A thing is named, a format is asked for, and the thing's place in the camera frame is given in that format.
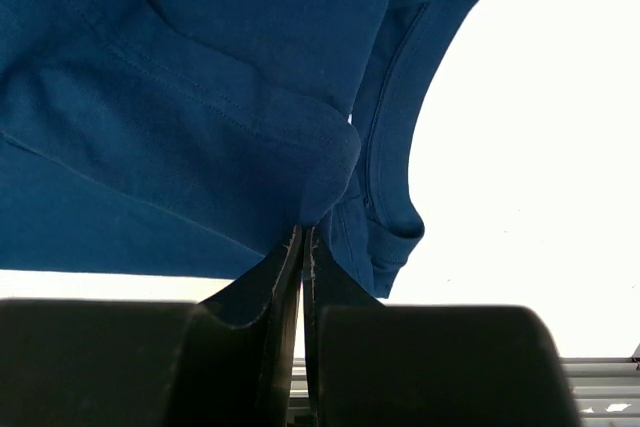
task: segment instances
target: seam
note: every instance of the seam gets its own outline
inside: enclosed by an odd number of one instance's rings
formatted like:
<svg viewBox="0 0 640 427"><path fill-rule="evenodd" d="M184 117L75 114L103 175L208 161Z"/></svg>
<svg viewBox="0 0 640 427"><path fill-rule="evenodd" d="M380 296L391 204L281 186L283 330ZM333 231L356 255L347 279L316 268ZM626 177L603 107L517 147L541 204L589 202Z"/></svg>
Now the seam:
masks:
<svg viewBox="0 0 640 427"><path fill-rule="evenodd" d="M424 4L421 8L420 11L418 12L418 14L416 15L415 19L411 22L411 26L409 27L409 30L407 31L407 33L405 34L404 38L402 39L402 42L400 43L400 46L398 47L398 49L395 51L395 53L393 54L393 58L391 60L391 63L389 64L389 67L387 69L387 72L385 74L385 79L384 82L382 84L382 89L380 90L380 96L378 97L378 103L376 105L376 110L373 114L373 120L371 123L371 129L370 129L370 133L369 133L369 140L367 142L367 150L366 150L366 168L365 168L365 189L367 192L367 198L369 199L369 204L371 206L371 212L373 214L374 219L378 222L381 223L381 219L378 215L378 209L376 206L376 203L374 201L373 198L373 187L372 187L372 183L371 183L371 176L372 175L376 175L377 179L379 181L379 170L378 172L375 174L372 174L371 169L372 169L372 154L371 151L373 149L373 144L374 144L374 137L375 137L375 133L378 129L378 120L380 119L381 113L383 111L383 106L385 103L385 100L387 100L387 89L389 88L389 82L391 81L393 74L395 74L395 69L398 65L398 62L400 60L400 58L402 57L402 55L404 54L404 49L407 45L407 43L409 42L409 39L411 38L414 30L417 28L417 25L419 23L419 21L422 19L422 17L424 16L425 12L428 11L428 5L429 4ZM386 210L384 209L384 203L381 206L383 208L383 213L386 215Z"/></svg>
<svg viewBox="0 0 640 427"><path fill-rule="evenodd" d="M420 19L418 20L417 23L420 23L420 20L422 20L422 18L425 18L425 22L424 22L424 28L426 28L427 26L431 25L435 15L434 15L434 8L435 6L433 5L433 3L429 3L429 4L425 4L425 6L423 7L423 11L420 13L419 17ZM408 55L411 57L415 51L418 49L418 46L422 43L422 38L424 36L424 31L422 31L415 39L415 42L413 42L413 46L410 49L410 51L408 52ZM395 99L396 96L396 92L398 91L399 85L401 83L401 80L404 77L404 74L407 72L407 70L409 70L410 67L410 63L407 62L404 65L404 68L402 69L402 72L399 74L398 76L398 80L395 82L395 85L393 86L393 89L391 90L390 94L389 94L389 98L390 99ZM378 169L376 171L376 182L378 183L378 185L380 185L380 176L382 174L382 168L380 166L380 162L378 161L378 159L376 159L376 163L378 164ZM385 199L383 195L380 195L380 208L382 210L383 215L385 216L386 219L389 219L389 212L387 210L387 205L385 203Z"/></svg>
<svg viewBox="0 0 640 427"><path fill-rule="evenodd" d="M94 6L96 6L96 0L90 0ZM177 92L180 95L184 95L185 97L189 98L190 100L201 104L203 106L209 107L211 108L211 110L213 112L215 112L216 114L218 114L220 117L222 117L223 119L227 120L228 122L232 123L233 125L235 125L236 127L240 128L241 130L243 130L244 132L248 133L249 135L255 137L255 138L260 138L266 141L270 141L270 142L274 142L277 145L282 145L282 146L294 146L294 147L301 147L304 150L308 151L308 152L312 152L312 153L317 153L319 154L322 158L324 158L325 160L327 160L328 162L332 163L333 165L339 167L341 170L343 170L344 172L350 173L351 169L348 168L347 166L342 165L340 162L337 162L336 160L334 160L333 158L327 156L327 155L323 155L321 150L316 150L316 149L312 149L309 146L303 145L303 144L298 144L296 142L291 142L291 141L286 141L286 140L282 140L282 139L276 139L273 138L271 136L268 136L264 133L261 132L255 132L252 131L250 129L248 129L246 126L244 126L243 124L237 122L235 119L230 118L229 116L227 116L224 112L222 112L219 108L217 108L214 104L211 104L209 102L203 101L195 96L193 96L192 94L185 92L183 89L175 87L172 84L169 84L168 82L161 80L160 78L156 77L155 75L153 75L151 72L147 71L146 69L144 69L141 66L136 65L134 62L130 61L127 56L117 52L113 46L111 45L111 43L105 39L103 37L103 35L98 32L97 30L97 26L93 25L94 23L91 22L85 15L84 12L78 8L71 0L65 0L65 2L67 3L67 5L69 5L81 18L82 20L87 24L87 26L89 27L89 29L100 39L100 42L114 55L116 56L121 62L123 62L124 64L128 65L129 67L135 69L136 71L138 71L139 73L143 74L144 76L150 78L151 80L157 82L158 84L164 86L165 88L168 88L170 90L173 90L174 92ZM103 23L107 23L110 25L110 22L108 22L108 18L105 16L105 14L100 11L99 9L97 9L98 12L100 13L101 17L102 17L102 22ZM192 86L196 87L198 90L203 91L204 93L207 93L207 90L205 88L203 88L200 84L198 84L197 82L194 82L192 79L189 79L188 77L184 76L183 74L180 74L179 72L175 72L173 69L162 65L156 61L154 61L152 58L150 58L147 54L145 54L144 52L142 52L141 50L139 50L139 47L136 45L132 45L129 42L127 42L126 40L122 39L121 37L115 37L115 40L119 41L120 43L124 44L125 46L128 46L131 50L133 50L134 52L136 52L138 55L140 55L143 59L147 60L148 62L150 62L152 65L165 70L173 75L175 75L176 77L181 78L182 80L188 82L189 84L191 84ZM238 105L237 103L233 102L232 100L228 99L226 96L221 95L219 92L216 92L215 94L219 99L221 99L222 101L225 101L226 103L238 108L239 110L242 110L243 112L247 112L246 109L244 109L243 107L241 107L240 105ZM274 129L277 130L279 133L281 134L287 134L288 131L284 130L284 129L277 129L277 127ZM325 143L333 143L335 142L335 140L332 139L327 139L323 136L316 136L316 138L320 141L323 141Z"/></svg>
<svg viewBox="0 0 640 427"><path fill-rule="evenodd" d="M360 269L356 265L356 262L353 259L353 247L351 245L351 237L349 236L349 229L347 229L347 222L344 219L344 205L341 204L338 207L338 212L340 215L340 223L342 224L342 233L344 235L345 242L347 243L347 249L349 251L349 260L351 261L351 265L353 265L353 271L356 274L356 279L360 285L362 285L362 278L360 277Z"/></svg>

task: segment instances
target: blue hoodie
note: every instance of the blue hoodie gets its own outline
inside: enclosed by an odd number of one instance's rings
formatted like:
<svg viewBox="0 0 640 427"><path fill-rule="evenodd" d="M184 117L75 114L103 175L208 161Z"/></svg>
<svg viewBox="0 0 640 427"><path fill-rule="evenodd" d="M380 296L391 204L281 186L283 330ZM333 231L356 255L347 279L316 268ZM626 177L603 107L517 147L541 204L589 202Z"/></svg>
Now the blue hoodie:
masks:
<svg viewBox="0 0 640 427"><path fill-rule="evenodd" d="M236 278L319 223L388 296L424 231L417 113L475 2L0 0L0 268Z"/></svg>

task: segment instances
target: white wall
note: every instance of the white wall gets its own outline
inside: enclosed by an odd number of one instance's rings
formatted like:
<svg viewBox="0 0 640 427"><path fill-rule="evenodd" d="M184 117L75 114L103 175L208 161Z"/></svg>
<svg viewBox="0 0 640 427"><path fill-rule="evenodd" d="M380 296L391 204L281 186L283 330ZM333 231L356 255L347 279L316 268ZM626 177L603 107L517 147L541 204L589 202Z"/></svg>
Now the white wall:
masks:
<svg viewBox="0 0 640 427"><path fill-rule="evenodd" d="M563 356L631 355L639 90L640 0L482 0L419 121L411 187L428 233L391 303L524 304ZM197 301L225 284L0 271L0 298Z"/></svg>

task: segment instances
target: blue sweatshirt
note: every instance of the blue sweatshirt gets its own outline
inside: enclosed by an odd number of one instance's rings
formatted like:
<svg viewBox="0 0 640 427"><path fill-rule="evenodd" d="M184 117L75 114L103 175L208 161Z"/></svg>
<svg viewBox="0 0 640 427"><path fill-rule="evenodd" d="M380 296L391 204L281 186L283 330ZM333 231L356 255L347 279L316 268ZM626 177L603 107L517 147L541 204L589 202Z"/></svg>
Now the blue sweatshirt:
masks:
<svg viewBox="0 0 640 427"><path fill-rule="evenodd" d="M476 1L0 0L0 268L236 278L319 224L388 296Z"/></svg>

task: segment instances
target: black plastic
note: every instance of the black plastic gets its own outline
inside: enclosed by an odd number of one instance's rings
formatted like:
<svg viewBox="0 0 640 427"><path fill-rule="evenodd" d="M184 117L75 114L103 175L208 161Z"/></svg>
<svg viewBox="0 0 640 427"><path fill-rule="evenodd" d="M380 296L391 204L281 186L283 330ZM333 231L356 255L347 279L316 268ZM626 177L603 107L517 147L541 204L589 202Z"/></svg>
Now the black plastic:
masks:
<svg viewBox="0 0 640 427"><path fill-rule="evenodd" d="M200 304L0 302L0 426L282 427L301 246Z"/></svg>
<svg viewBox="0 0 640 427"><path fill-rule="evenodd" d="M200 304L0 302L0 426L283 427L301 273L299 427L580 425L530 310L386 307L296 228Z"/></svg>

